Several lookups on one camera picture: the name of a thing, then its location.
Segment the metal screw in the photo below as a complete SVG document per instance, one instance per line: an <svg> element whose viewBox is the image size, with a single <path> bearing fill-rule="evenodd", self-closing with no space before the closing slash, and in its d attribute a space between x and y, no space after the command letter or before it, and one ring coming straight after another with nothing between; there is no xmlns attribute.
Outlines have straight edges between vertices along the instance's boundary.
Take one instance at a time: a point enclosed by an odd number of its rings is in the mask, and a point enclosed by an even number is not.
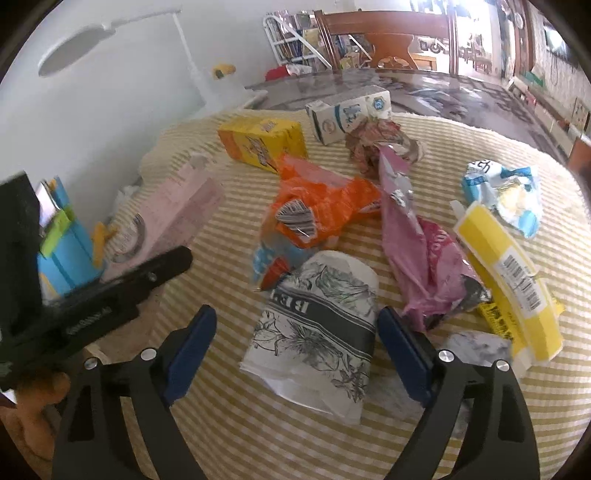
<svg viewBox="0 0 591 480"><path fill-rule="evenodd" d="M156 353L157 352L156 352L156 350L154 348L147 348L145 350L142 350L142 352L140 353L140 357L145 362L148 362L148 361L153 360L154 358L156 358Z"/></svg>
<svg viewBox="0 0 591 480"><path fill-rule="evenodd" d="M501 370L501 372L508 372L509 371L509 364L504 360L498 360L496 363L496 367Z"/></svg>
<svg viewBox="0 0 591 480"><path fill-rule="evenodd" d="M445 363L450 363L453 362L453 359L455 357L453 356L453 353L451 353L449 350L441 350L441 352L439 352L439 360L441 360L442 362Z"/></svg>
<svg viewBox="0 0 591 480"><path fill-rule="evenodd" d="M84 368L86 368L87 370L92 370L93 368L96 368L98 364L99 359L95 356L91 356L84 362Z"/></svg>

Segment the yellow striped tablecloth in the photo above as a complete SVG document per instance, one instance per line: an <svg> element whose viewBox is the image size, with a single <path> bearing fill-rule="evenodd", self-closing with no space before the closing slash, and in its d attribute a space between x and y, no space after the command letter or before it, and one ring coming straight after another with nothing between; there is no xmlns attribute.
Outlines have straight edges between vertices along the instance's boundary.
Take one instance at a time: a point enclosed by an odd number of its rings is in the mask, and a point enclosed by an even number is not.
<svg viewBox="0 0 591 480"><path fill-rule="evenodd" d="M340 174L357 173L344 142L325 147L316 141L305 112L241 114L300 121L312 162ZM277 397L239 371L264 306L264 295L249 285L252 253L279 179L228 158L216 130L230 117L222 114L164 132L142 160L142 189L116 217L116 223L126 225L141 202L192 151L213 155L226 201L193 240L190 271L167 284L151 338L152 346L158 346L171 330L184 327L203 303L217 311L217 334L189 393L173 405L174 417L210 480L382 480L415 428L413 421L398 420L366 401L361 424L346 426ZM454 224L449 201L463 199L460 179L468 162L488 158L507 167L540 168L544 206L540 231L528 241L516 238L566 306L560 318L562 353L546 367L531 368L522 380L541 475L551 478L591 419L591 228L580 189L547 154L494 132L440 118L404 113L394 118L426 151L411 174L417 213L448 230ZM382 252L380 220L347 226L338 249L376 271L380 306L404 306ZM462 314L443 323L430 337L438 345L462 329L488 331L479 316ZM391 368L378 341L371 374ZM156 478L133 419L129 425L140 465ZM450 473L459 447L459 441L450 441L437 477Z"/></svg>

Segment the snack wrapper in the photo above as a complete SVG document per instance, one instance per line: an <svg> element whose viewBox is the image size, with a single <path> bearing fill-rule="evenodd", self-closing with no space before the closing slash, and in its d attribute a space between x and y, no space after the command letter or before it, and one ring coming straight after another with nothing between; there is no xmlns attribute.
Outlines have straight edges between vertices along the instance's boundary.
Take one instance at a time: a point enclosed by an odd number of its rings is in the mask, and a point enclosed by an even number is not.
<svg viewBox="0 0 591 480"><path fill-rule="evenodd" d="M534 236L542 219L537 167L508 170L492 160L468 164L462 188L468 205L476 201L495 210L509 225Z"/></svg>
<svg viewBox="0 0 591 480"><path fill-rule="evenodd" d="M424 332L445 317L472 310L490 293L458 243L438 224L414 213L408 163L381 145L382 246L407 301L403 315Z"/></svg>
<svg viewBox="0 0 591 480"><path fill-rule="evenodd" d="M512 337L521 375L530 365L545 365L562 350L559 307L538 268L519 243L482 204L472 203L454 227L458 238L486 270L499 312Z"/></svg>
<svg viewBox="0 0 591 480"><path fill-rule="evenodd" d="M381 194L369 180L342 177L287 154L279 174L279 193L253 259L253 281L261 290L273 288L319 250L333 248L350 221L380 211Z"/></svg>
<svg viewBox="0 0 591 480"><path fill-rule="evenodd" d="M390 145L408 164L423 157L423 149L406 136L396 122L386 119L366 119L347 134L345 145L351 158L357 162L361 173L378 176L379 145Z"/></svg>

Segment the yellow cardboard box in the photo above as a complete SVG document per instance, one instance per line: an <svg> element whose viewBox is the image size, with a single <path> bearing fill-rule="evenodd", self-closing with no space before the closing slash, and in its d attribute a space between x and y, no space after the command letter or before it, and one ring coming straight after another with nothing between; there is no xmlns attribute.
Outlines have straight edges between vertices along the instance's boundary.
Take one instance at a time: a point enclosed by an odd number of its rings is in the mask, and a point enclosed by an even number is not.
<svg viewBox="0 0 591 480"><path fill-rule="evenodd" d="M284 153L308 158L299 122L279 118L241 116L217 129L228 155L263 170L277 172Z"/></svg>

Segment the pink box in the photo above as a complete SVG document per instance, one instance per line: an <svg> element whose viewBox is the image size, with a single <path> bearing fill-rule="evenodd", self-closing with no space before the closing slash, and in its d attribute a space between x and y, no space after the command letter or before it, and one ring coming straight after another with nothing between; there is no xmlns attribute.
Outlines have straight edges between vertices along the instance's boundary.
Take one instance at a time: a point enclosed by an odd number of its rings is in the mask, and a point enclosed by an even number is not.
<svg viewBox="0 0 591 480"><path fill-rule="evenodd" d="M117 247L102 279L119 277L156 255L188 245L223 200L222 185L203 163L185 164L160 184L113 240Z"/></svg>

